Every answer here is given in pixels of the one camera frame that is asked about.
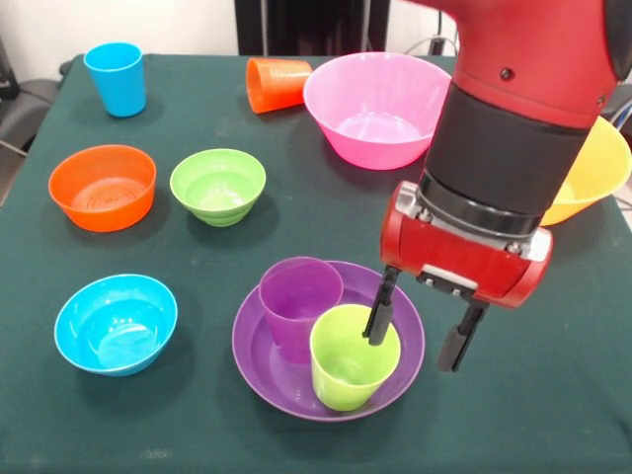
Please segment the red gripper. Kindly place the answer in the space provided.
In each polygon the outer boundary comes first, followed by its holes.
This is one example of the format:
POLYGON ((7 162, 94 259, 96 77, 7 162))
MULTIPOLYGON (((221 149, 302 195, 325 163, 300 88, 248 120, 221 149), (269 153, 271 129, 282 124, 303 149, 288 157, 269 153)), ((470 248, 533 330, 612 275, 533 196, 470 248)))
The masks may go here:
POLYGON ((393 314, 392 294, 400 271, 434 287, 444 281, 472 301, 458 325, 447 334, 436 368, 457 371, 489 304, 519 307, 540 284, 552 254, 552 234, 539 228, 517 250, 509 241, 463 231, 432 214, 417 198, 419 186, 401 182, 388 203, 380 235, 382 281, 362 336, 370 345, 384 341, 393 314))

